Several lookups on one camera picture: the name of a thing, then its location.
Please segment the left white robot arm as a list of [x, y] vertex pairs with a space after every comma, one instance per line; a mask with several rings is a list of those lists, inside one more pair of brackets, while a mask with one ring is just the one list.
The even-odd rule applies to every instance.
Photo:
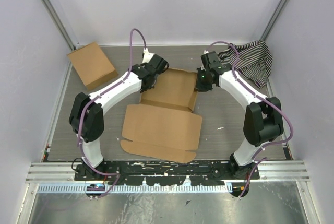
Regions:
[[142, 63], [131, 66], [115, 82], [89, 95], [83, 92], [76, 95], [69, 124], [77, 136], [82, 166], [92, 180], [116, 175], [107, 172], [100, 147], [106, 112], [129, 95], [154, 88], [157, 77], [168, 68], [164, 58], [144, 53]]

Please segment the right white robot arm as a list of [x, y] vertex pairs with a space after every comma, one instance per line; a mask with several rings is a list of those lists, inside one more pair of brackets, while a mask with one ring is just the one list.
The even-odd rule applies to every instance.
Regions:
[[230, 155], [228, 171], [235, 179], [242, 179], [253, 168], [257, 151], [283, 134], [282, 115], [273, 108], [281, 109], [280, 100], [267, 98], [252, 86], [244, 83], [230, 64], [222, 64], [215, 51], [205, 51], [201, 56], [202, 67], [197, 69], [195, 90], [207, 92], [213, 86], [228, 92], [245, 110], [243, 134], [245, 139]]

